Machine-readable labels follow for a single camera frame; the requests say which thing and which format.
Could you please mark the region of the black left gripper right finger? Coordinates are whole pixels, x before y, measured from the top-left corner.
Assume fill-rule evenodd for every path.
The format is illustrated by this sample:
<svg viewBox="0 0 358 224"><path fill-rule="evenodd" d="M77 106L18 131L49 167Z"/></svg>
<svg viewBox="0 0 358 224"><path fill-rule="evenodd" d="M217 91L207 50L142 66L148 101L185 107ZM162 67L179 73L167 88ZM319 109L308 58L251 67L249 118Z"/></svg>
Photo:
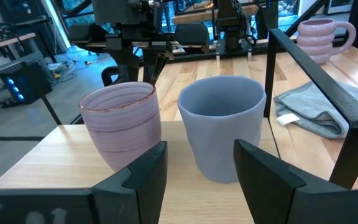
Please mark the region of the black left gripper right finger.
<svg viewBox="0 0 358 224"><path fill-rule="evenodd" d="M234 163L255 223L358 223L358 190L347 190L242 140Z"/></svg>

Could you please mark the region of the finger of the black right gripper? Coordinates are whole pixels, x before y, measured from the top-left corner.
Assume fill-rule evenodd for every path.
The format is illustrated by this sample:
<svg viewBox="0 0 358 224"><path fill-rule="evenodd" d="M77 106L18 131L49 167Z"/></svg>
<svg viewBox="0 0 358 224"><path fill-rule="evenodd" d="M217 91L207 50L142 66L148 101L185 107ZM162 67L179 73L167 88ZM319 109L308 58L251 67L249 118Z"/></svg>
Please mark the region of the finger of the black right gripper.
<svg viewBox="0 0 358 224"><path fill-rule="evenodd" d="M110 55L117 63L119 70L119 77L115 83L138 81L140 59L133 54L132 49L112 50Z"/></svg>
<svg viewBox="0 0 358 224"><path fill-rule="evenodd" d="M154 85L166 63L173 58L173 54L167 51L143 51L143 58L143 81Z"/></svg>

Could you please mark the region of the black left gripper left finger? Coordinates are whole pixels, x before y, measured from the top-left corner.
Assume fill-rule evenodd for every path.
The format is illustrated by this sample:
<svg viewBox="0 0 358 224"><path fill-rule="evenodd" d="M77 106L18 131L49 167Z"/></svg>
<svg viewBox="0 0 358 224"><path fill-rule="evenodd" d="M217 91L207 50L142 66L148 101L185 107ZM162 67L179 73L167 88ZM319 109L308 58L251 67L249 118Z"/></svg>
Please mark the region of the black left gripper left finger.
<svg viewBox="0 0 358 224"><path fill-rule="evenodd" d="M93 187L97 222L158 224L167 184L168 144L143 155Z"/></svg>

